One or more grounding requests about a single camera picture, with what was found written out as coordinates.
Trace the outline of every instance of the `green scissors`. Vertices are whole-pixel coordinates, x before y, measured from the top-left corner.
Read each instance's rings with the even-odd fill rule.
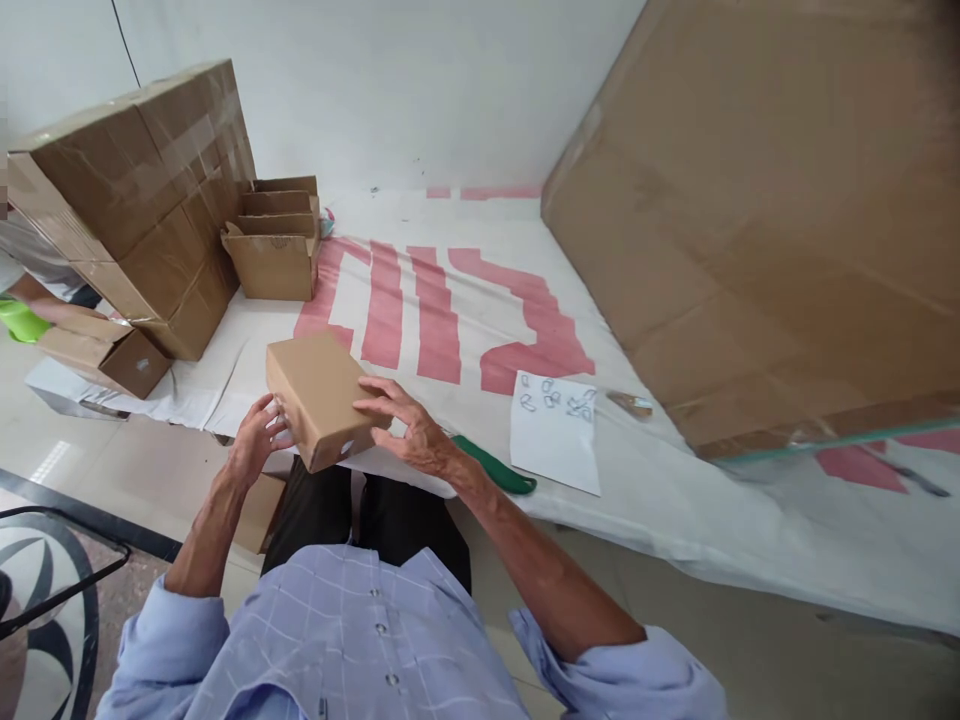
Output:
[[[511,470],[486,450],[477,447],[463,435],[450,435],[454,445],[477,460],[497,487],[511,495],[529,495],[537,489],[537,481]]]

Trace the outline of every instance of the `white paper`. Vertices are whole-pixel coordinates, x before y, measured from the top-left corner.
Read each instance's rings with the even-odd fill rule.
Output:
[[[592,385],[518,372],[510,405],[510,462],[599,495],[593,455],[596,396]]]

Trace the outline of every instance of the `white wall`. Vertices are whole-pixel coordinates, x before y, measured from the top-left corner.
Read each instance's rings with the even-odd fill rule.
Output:
[[[233,58],[261,177],[415,188],[542,183],[644,2],[117,0],[117,9],[143,83]]]
[[[0,0],[0,28],[13,138],[137,89],[110,0]]]

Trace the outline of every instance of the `white tablecloth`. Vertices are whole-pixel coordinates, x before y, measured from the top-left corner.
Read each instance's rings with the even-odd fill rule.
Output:
[[[251,402],[266,392],[265,346],[339,326],[345,338],[352,331],[351,352],[368,371],[398,379],[444,428],[507,464],[510,398],[489,388],[502,385],[513,355],[529,357],[520,345],[541,343],[538,357],[548,366],[592,365],[570,379],[649,397],[540,222],[537,202],[401,193],[327,202],[339,239],[324,244],[320,273],[326,292],[336,288],[332,297],[321,293],[302,306],[248,300],[239,292],[200,362],[174,363],[145,401],[90,385],[53,360],[43,361],[28,384],[65,402],[233,435]],[[418,282],[411,257],[434,254],[442,272],[421,264]],[[374,323],[391,313],[395,321],[371,329],[368,312]],[[561,331],[570,321],[572,344]],[[451,349],[451,322],[459,353]],[[490,353],[511,344],[516,352]],[[578,359],[578,348],[586,360]],[[449,375],[457,358],[459,382],[425,376]],[[897,450],[951,486],[950,498],[845,482],[812,456],[743,466],[729,475],[698,460],[659,405],[641,423],[598,397],[601,496],[541,479],[533,495],[517,500],[531,515],[665,558],[705,579],[960,634],[956,455]],[[348,464],[451,494],[444,483],[376,448]]]

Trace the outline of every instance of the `green cup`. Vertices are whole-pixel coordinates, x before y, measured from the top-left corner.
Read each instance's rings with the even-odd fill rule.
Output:
[[[50,327],[19,300],[0,300],[0,321],[10,330],[11,338],[23,343],[35,343]]]

